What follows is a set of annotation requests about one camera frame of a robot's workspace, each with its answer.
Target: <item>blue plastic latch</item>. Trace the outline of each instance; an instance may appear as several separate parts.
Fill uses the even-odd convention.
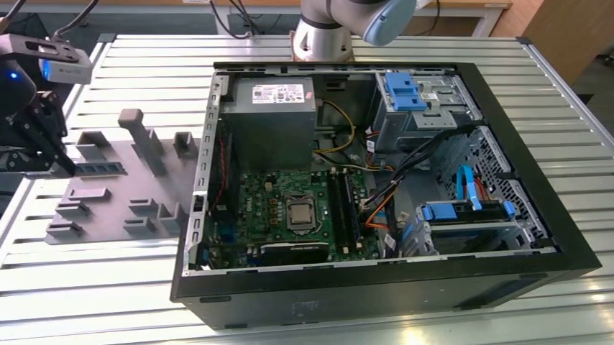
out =
[[[517,215],[517,208],[514,207],[514,203],[512,201],[504,201],[504,209],[506,210],[510,219],[514,218]]]
[[[433,203],[432,210],[436,215],[436,219],[457,219],[457,212],[454,206],[450,203]]]
[[[468,196],[465,195],[462,188],[462,178],[465,178],[468,184]],[[473,170],[468,164],[461,165],[460,169],[457,170],[457,199],[469,199],[474,210],[482,210],[482,204],[480,203],[478,199],[477,183],[473,180]]]
[[[433,219],[433,211],[432,206],[422,206],[422,215],[425,216],[425,220],[430,221]]]
[[[43,77],[48,80],[50,79],[50,73],[51,73],[51,66],[50,66],[50,61],[43,60]]]
[[[396,111],[424,111],[428,109],[426,102],[418,92],[420,85],[412,79],[410,73],[386,73],[386,86],[392,94]]]

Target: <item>aluminum work table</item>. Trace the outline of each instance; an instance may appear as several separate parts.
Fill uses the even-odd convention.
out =
[[[501,307],[215,332],[170,302],[177,239],[50,246],[66,180],[24,181],[0,221],[0,344],[612,344],[614,342],[614,140],[533,46],[516,39],[406,37],[358,60],[476,63],[604,268]],[[202,135],[214,61],[289,60],[287,37],[121,35],[99,43],[90,86],[64,106],[70,136],[118,128],[141,108],[162,139]],[[78,151],[70,146],[70,156]]]

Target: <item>black cable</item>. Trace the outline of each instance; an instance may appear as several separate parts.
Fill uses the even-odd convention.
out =
[[[273,25],[269,27],[267,31],[265,31],[265,34],[266,34],[267,32],[270,32],[270,31],[278,26],[279,19],[282,19],[282,15],[281,15],[281,14],[278,15],[278,18],[277,18],[275,22],[273,23]]]
[[[433,25],[432,25],[432,28],[425,30],[424,32],[421,32],[420,34],[417,34],[416,36],[422,36],[424,34],[429,33],[429,36],[432,36],[433,34],[433,30],[436,30],[436,27],[438,26],[438,23],[440,23],[440,17],[441,17],[441,14],[442,14],[442,3],[440,2],[440,0],[437,0],[438,2],[438,14],[436,15],[436,20],[433,21]]]
[[[247,22],[247,24],[250,25],[250,30],[251,30],[251,34],[255,35],[259,33],[261,29],[258,28],[257,24],[254,23],[254,21],[251,20],[250,18],[250,14],[247,14],[247,11],[245,10],[245,6],[242,5],[242,7],[239,7],[238,3],[234,1],[234,0],[229,0],[230,3],[233,4],[233,6],[238,9],[239,11],[239,17]]]
[[[15,3],[15,5],[12,5],[12,8],[10,9],[6,15],[7,20],[12,20],[16,17],[23,5],[26,5],[26,0],[18,0],[18,2]]]
[[[409,163],[410,163],[410,160],[413,159],[413,157],[421,152],[424,151],[425,149],[430,148],[432,150],[434,148],[437,148],[437,146],[440,145],[440,143],[444,142],[444,140],[446,140],[448,138],[450,137],[454,137],[456,135],[460,135],[460,134],[466,134],[466,133],[470,133],[476,128],[477,126],[480,125],[481,123],[477,123],[477,124],[466,124],[464,126],[460,126],[458,128],[456,129],[449,129],[448,131],[444,131],[441,133],[438,133],[430,140],[428,140],[425,143],[422,143],[421,146],[418,146],[414,151],[410,152],[410,154],[408,155],[408,157],[404,159],[404,162],[401,162],[397,170],[394,171],[393,173],[393,176],[392,176],[392,181],[400,177],[400,174],[402,174],[406,170],[409,170],[413,166],[406,166]]]
[[[392,234],[393,239],[397,242],[397,246],[394,246],[394,251],[390,257],[397,257],[400,253],[400,248],[401,248],[401,231],[397,226],[397,211],[394,210],[394,196],[389,200],[386,206],[384,207],[384,212],[386,213],[386,222],[388,222],[389,232]]]
[[[250,17],[250,19],[261,19],[262,16],[265,16],[265,15],[259,14],[258,16],[253,16],[253,15],[247,15],[247,16]],[[243,14],[239,14],[239,17],[243,19],[245,25],[250,26],[250,23],[247,22],[246,17],[243,17]]]
[[[405,173],[408,172],[408,170],[410,170],[416,165],[421,164],[424,161],[429,159],[429,157],[433,155],[433,152],[437,150],[440,144],[448,138],[454,137],[460,134],[470,133],[480,124],[482,123],[477,122],[474,124],[466,124],[456,129],[444,131],[440,134],[437,134],[430,140],[422,143],[422,145],[418,146],[414,149],[414,151],[410,152],[408,157],[398,165],[398,168],[394,170],[392,177],[389,179],[388,187],[379,193],[369,197],[367,201],[365,202],[365,205],[371,204],[375,200],[388,196],[388,194],[393,191],[394,186],[397,186],[405,179]]]
[[[251,16],[250,14],[247,13],[247,9],[246,9],[246,5],[243,4],[243,0],[238,0],[239,1],[239,5],[241,5],[241,8],[243,9],[243,14],[245,16],[247,17],[247,21],[250,22],[250,25],[251,25],[251,33],[255,35],[255,34],[262,34],[262,30],[261,28],[258,27],[257,23],[254,23],[254,20],[251,20]]]
[[[315,155],[321,156],[321,158],[327,161],[327,163],[333,164],[333,165],[337,165],[339,167],[347,167],[350,169],[358,169],[358,170],[363,170],[363,171],[378,171],[375,169],[370,169],[369,167],[361,167],[359,165],[357,164],[343,164],[338,161],[335,161],[333,158],[330,158],[329,156],[326,156],[323,153],[321,152],[314,152]]]
[[[234,37],[235,39],[238,39],[238,40],[245,40],[245,39],[247,39],[247,38],[250,37],[249,34],[245,34],[243,36],[239,36],[239,35],[234,34],[234,33],[231,32],[231,29],[229,29],[227,26],[225,25],[225,23],[222,22],[222,18],[221,18],[221,15],[218,14],[218,9],[217,9],[217,7],[215,7],[215,1],[214,1],[214,0],[211,0],[210,4],[211,4],[211,9],[214,10],[214,16],[215,16],[218,22],[221,23],[221,26],[222,26],[223,30],[227,32],[227,34],[229,34],[230,36],[233,36],[233,37]]]
[[[93,12],[93,9],[97,7],[99,0],[93,0],[85,10],[79,13],[77,18],[72,20],[71,23],[68,23],[67,26],[59,28],[56,32],[54,33],[52,36],[52,41],[58,41],[63,39],[63,35],[71,31],[75,27],[78,27],[79,23],[86,19],[87,15],[90,12]]]
[[[31,19],[35,17],[36,17],[36,13],[31,13],[28,16],[26,16],[24,19],[16,22],[11,22],[7,32],[11,32],[12,34],[22,35],[22,36],[28,36],[28,27],[30,27]]]

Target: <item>motherboard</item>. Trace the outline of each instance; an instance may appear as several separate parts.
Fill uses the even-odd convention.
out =
[[[366,196],[361,171],[242,174],[237,225],[217,229],[225,268],[378,258],[377,234],[342,220]]]

